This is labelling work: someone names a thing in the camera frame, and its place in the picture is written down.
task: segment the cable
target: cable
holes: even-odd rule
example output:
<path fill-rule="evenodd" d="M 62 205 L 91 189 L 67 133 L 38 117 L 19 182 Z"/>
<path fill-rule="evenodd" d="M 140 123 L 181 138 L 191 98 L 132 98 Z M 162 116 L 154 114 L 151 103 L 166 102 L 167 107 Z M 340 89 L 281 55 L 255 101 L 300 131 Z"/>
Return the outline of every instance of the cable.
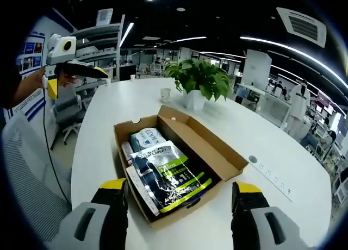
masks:
<path fill-rule="evenodd" d="M 43 89 L 43 100 L 46 102 L 46 97 L 45 97 L 45 89 Z M 58 186 L 60 188 L 60 191 L 61 193 L 63 194 L 65 200 L 67 201 L 67 203 L 69 204 L 69 206 L 71 207 L 71 203 L 70 201 L 67 199 L 66 195 L 64 194 L 63 192 L 63 189 L 61 188 L 60 186 L 60 183 L 59 183 L 59 180 L 58 180 L 58 177 L 57 177 L 57 173 L 55 172 L 55 168 L 53 166 L 53 162 L 52 162 L 52 158 L 51 158 L 51 153 L 49 151 L 49 146 L 48 146 L 48 141 L 47 141 L 47 134 L 46 134 L 46 126 L 45 126 L 45 109 L 46 109 L 46 104 L 43 106 L 43 130 L 45 132 L 45 139 L 46 139 L 46 146 L 47 146 L 47 151 L 48 151 L 48 155 L 49 155 L 49 160 L 51 161 L 51 166 L 52 166 L 52 169 L 53 169 L 53 173 L 55 175 L 55 179 L 57 180 L 58 182 Z"/>

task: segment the ceiling vent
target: ceiling vent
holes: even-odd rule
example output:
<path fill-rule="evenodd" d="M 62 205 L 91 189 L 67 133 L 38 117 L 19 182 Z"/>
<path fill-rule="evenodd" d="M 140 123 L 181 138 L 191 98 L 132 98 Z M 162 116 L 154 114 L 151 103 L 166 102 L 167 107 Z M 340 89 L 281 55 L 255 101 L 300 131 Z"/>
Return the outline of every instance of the ceiling vent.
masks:
<path fill-rule="evenodd" d="M 288 33 L 316 43 L 322 48 L 325 47 L 326 26 L 322 22 L 308 15 L 285 8 L 277 7 L 277 11 Z"/>

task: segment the paper cup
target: paper cup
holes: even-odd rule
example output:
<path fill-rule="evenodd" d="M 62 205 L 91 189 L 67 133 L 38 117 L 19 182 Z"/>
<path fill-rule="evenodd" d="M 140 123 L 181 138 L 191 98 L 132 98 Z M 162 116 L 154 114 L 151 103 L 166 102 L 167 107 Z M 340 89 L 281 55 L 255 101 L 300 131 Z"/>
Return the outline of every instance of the paper cup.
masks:
<path fill-rule="evenodd" d="M 161 89 L 161 102 L 169 101 L 170 91 L 171 91 L 171 89 L 169 89 L 169 88 Z"/>

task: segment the yellow and white device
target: yellow and white device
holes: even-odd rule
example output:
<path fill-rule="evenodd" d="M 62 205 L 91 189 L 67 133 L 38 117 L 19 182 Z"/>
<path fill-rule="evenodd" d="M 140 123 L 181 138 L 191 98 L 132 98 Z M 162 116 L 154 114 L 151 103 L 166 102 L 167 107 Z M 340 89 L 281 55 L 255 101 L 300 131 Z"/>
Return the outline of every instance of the yellow and white device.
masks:
<path fill-rule="evenodd" d="M 77 61 L 76 37 L 53 34 L 47 44 L 48 53 L 46 65 L 50 68 L 47 76 L 43 76 L 42 83 L 48 90 L 48 96 L 56 99 L 58 97 L 58 75 L 61 73 L 75 77 L 89 77 L 95 79 L 106 79 L 109 75 L 101 68 L 87 63 Z"/>

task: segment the open cardboard box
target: open cardboard box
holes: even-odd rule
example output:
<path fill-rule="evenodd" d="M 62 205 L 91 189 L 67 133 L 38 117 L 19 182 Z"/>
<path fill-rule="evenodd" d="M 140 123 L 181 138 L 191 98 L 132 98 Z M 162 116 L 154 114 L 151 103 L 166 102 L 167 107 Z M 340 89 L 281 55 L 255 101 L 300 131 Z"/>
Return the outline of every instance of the open cardboard box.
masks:
<path fill-rule="evenodd" d="M 125 141 L 129 142 L 132 134 L 148 127 L 157 128 L 166 140 L 171 140 L 188 158 L 194 158 L 197 164 L 202 164 L 202 167 L 214 180 L 213 185 L 201 196 L 200 200 L 191 205 L 178 207 L 167 215 L 155 216 L 148 209 L 127 174 L 128 164 L 121 149 L 121 144 Z M 203 206 L 218 194 L 225 181 L 241 174 L 248 163 L 234 149 L 194 118 L 164 105 L 160 108 L 158 115 L 142 118 L 138 123 L 129 121 L 117 124 L 114 126 L 114 131 L 130 190 L 145 218 L 155 228 L 174 223 Z"/>

